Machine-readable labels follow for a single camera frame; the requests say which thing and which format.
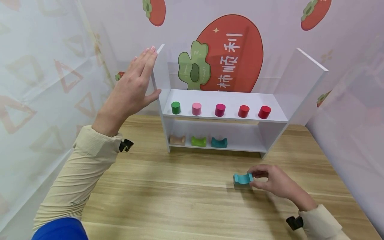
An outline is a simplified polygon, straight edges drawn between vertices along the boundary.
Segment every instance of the blue arch block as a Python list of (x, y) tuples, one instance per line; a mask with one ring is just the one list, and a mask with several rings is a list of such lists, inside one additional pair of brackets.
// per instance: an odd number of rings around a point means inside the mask
[(248, 173), (245, 175), (233, 175), (233, 183), (234, 184), (249, 184), (250, 182), (253, 182), (253, 176), (252, 173)]

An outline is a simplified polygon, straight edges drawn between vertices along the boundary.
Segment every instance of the wooden table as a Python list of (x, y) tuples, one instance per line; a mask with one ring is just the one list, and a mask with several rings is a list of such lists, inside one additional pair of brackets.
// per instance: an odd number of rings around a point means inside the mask
[(306, 239), (285, 223), (288, 200), (235, 190), (233, 174), (259, 163), (279, 165), (351, 239), (380, 239), (305, 127), (290, 126), (268, 157), (199, 149), (166, 151), (159, 117), (132, 116), (120, 132), (135, 145), (120, 153), (84, 210), (90, 240)]

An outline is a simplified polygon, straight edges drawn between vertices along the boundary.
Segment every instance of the black wrist strap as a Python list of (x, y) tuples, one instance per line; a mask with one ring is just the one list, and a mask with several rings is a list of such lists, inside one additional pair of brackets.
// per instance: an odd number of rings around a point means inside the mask
[(291, 227), (293, 231), (299, 228), (302, 228), (304, 226), (303, 218), (300, 216), (297, 218), (288, 217), (285, 221), (288, 223), (288, 225)]
[(128, 151), (131, 149), (132, 146), (133, 146), (133, 142), (131, 142), (131, 141), (128, 140), (128, 139), (124, 139), (124, 141), (122, 141), (122, 142), (120, 143), (119, 151), (120, 151), (120, 152), (122, 152), (122, 151), (124, 151), (124, 152), (128, 152)]

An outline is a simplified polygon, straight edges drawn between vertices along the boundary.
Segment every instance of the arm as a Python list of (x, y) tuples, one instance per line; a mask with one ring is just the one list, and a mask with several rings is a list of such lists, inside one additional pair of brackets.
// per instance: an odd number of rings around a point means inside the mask
[(81, 219), (92, 190), (103, 173), (116, 161), (122, 135), (118, 134), (127, 117), (155, 101), (160, 90), (145, 96), (156, 61), (154, 47), (146, 49), (130, 63), (92, 126), (81, 129), (74, 151), (40, 205), (33, 231), (60, 218)]
[(260, 164), (251, 167), (248, 172), (255, 178), (268, 178), (266, 182), (253, 181), (251, 186), (287, 198), (299, 208), (299, 216), (304, 222), (303, 229), (309, 240), (349, 240), (330, 212), (323, 205), (318, 205), (279, 167)]

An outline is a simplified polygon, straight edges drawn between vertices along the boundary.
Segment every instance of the hand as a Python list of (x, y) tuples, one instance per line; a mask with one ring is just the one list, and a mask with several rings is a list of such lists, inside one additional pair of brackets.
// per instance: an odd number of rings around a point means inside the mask
[(253, 181), (252, 187), (271, 192), (278, 197), (291, 200), (300, 211), (309, 211), (317, 208), (314, 199), (292, 180), (281, 168), (274, 165), (260, 164), (251, 167), (248, 173), (255, 178), (266, 177), (266, 182)]
[(156, 49), (152, 46), (131, 61), (126, 73), (98, 112), (92, 125), (95, 131), (107, 136), (116, 136), (127, 117), (158, 99), (161, 92), (159, 89), (145, 96), (156, 58)]

